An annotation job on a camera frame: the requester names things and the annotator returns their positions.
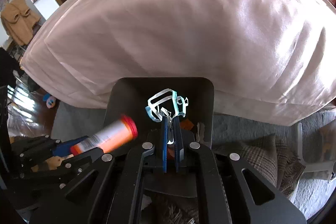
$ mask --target gray carpet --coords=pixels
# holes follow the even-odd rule
[[[85,135],[91,136],[102,129],[105,111],[79,108],[60,102],[51,137],[65,142]]]
[[[84,135],[92,135],[102,127],[105,116],[104,109],[77,108],[60,103],[51,136],[62,141],[71,140]],[[303,119],[303,157],[307,162],[317,162],[321,156],[322,138],[318,129],[336,117],[336,111],[318,112]],[[278,126],[269,123],[256,122],[235,116],[215,114],[213,121],[212,145],[216,147],[225,142],[250,140],[269,134],[276,134],[287,140],[289,147],[296,147],[294,127]],[[308,219],[320,210],[332,191],[336,181],[328,184],[320,180],[324,173],[304,174],[300,179],[295,206]]]

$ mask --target plastic bottle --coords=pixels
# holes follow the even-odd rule
[[[108,153],[137,136],[138,132],[134,121],[123,115],[120,120],[113,122],[102,131],[70,147],[70,151],[75,156],[95,147],[100,147],[104,153]]]

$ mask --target white chair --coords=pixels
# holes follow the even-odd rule
[[[336,176],[334,174],[334,165],[335,161],[334,160],[328,160],[328,161],[322,161],[322,162],[316,162],[316,163],[307,163],[305,162],[303,158],[303,153],[302,153],[302,148],[303,148],[303,139],[302,139],[302,123],[298,122],[295,125],[295,137],[297,138],[297,156],[302,165],[304,165],[306,168],[304,169],[304,173],[308,172],[319,172],[319,171],[330,171],[330,177],[328,178],[329,182],[333,181]],[[298,188],[299,183],[297,184],[295,191],[292,195],[291,202],[294,203],[296,193],[297,193],[297,188]]]

